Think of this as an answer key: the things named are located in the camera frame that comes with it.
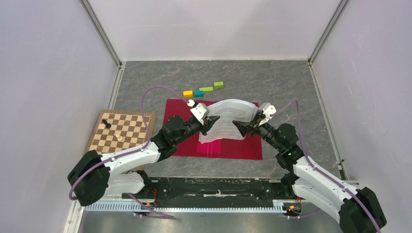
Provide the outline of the red clip file folder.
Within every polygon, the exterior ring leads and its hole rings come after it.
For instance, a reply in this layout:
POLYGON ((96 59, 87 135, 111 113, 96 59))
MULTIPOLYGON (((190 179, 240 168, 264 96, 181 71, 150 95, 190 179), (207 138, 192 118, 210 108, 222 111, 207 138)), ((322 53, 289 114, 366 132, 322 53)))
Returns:
MULTIPOLYGON (((180 99, 166 101, 163 124, 172 116, 180 116, 184 121, 191 116, 190 108, 180 99)), ((200 143, 199 133, 177 146, 174 156, 262 160, 262 142, 260 137, 247 137, 244 140, 220 139, 210 143, 200 143)))

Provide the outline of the printed white paper sheets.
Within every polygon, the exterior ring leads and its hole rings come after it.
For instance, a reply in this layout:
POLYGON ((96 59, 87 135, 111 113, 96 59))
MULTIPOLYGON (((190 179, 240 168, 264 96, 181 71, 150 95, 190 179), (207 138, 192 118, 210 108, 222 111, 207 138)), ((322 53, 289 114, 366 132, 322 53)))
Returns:
POLYGON ((210 143, 220 139, 243 140, 233 121, 249 122, 258 110, 258 104, 238 99, 227 99, 208 106, 208 116, 219 116, 207 135, 199 135, 199 142, 210 143))

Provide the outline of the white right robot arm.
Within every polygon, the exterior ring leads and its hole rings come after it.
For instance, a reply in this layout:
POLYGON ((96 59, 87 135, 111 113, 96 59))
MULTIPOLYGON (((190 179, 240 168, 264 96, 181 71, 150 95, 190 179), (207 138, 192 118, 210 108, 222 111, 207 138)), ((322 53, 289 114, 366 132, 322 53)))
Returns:
POLYGON ((283 196, 311 202, 335 219, 344 233, 378 233, 387 225, 376 194, 368 187, 359 189, 340 180, 305 156, 293 125, 233 124, 241 135, 256 134, 278 151, 276 159, 288 171, 281 179, 283 196))

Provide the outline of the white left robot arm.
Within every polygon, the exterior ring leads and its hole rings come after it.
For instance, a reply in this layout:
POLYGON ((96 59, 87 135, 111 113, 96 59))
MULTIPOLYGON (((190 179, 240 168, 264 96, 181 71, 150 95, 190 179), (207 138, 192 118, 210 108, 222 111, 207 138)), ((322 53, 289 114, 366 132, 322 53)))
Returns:
POLYGON ((153 186, 145 173, 127 171, 145 164, 157 163, 177 152, 177 145, 196 133, 206 135, 220 116, 184 121, 170 117, 159 132, 145 144, 113 153, 86 152, 68 174, 69 199, 81 206, 91 205, 104 196, 131 193, 141 198, 151 195, 153 186))

